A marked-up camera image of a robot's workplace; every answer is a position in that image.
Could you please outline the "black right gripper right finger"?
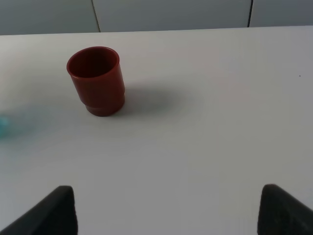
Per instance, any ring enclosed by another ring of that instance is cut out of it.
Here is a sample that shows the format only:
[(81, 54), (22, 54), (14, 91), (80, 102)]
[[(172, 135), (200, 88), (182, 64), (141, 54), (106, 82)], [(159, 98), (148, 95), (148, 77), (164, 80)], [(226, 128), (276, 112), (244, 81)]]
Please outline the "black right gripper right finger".
[(275, 184), (262, 189), (257, 234), (311, 235), (313, 211)]

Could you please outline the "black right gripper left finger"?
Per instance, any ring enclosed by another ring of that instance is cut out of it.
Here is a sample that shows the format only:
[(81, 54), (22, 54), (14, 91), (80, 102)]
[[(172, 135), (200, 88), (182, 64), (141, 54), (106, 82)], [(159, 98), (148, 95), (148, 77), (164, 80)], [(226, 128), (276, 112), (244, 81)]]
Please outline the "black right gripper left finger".
[(58, 186), (0, 233), (2, 235), (78, 234), (73, 188)]

